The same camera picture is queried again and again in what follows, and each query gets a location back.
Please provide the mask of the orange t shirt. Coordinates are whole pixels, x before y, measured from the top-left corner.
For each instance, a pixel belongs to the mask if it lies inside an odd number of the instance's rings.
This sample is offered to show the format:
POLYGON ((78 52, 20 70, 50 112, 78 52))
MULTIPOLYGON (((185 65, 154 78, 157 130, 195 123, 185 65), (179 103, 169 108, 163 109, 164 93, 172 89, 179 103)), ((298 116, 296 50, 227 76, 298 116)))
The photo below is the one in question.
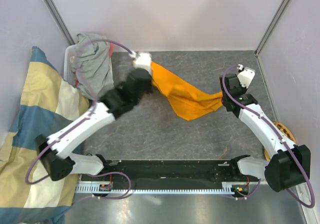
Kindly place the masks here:
POLYGON ((155 62, 151 69, 152 84, 167 98, 178 117, 193 121, 222 107, 221 92, 205 93, 155 62))

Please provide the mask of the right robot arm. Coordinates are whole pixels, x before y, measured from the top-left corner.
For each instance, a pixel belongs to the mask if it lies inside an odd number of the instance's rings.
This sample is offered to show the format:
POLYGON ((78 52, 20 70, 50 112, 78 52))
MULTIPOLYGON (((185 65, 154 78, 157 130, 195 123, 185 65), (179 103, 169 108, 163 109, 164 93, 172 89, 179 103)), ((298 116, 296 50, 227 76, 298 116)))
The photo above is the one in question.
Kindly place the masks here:
POLYGON ((270 158, 267 161, 247 154, 235 157, 231 160, 230 177, 235 181, 245 176, 266 180, 275 192, 305 183, 310 177, 310 150, 290 140, 270 121, 236 74, 221 75, 219 80, 223 106, 254 133, 270 158))

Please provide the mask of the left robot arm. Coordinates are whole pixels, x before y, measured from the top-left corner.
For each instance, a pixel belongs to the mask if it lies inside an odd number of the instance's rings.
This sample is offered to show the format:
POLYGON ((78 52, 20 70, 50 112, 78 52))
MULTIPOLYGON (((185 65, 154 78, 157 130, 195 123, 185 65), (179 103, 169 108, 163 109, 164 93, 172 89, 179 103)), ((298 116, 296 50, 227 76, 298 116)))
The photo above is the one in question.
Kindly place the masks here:
POLYGON ((52 181, 59 181, 70 174, 92 175, 99 181, 106 180, 110 169, 99 155, 86 156, 73 151, 96 131, 131 111, 142 96, 152 92, 152 70, 135 67, 126 79, 106 92, 83 115, 60 131, 34 140, 37 160, 44 166, 52 181))

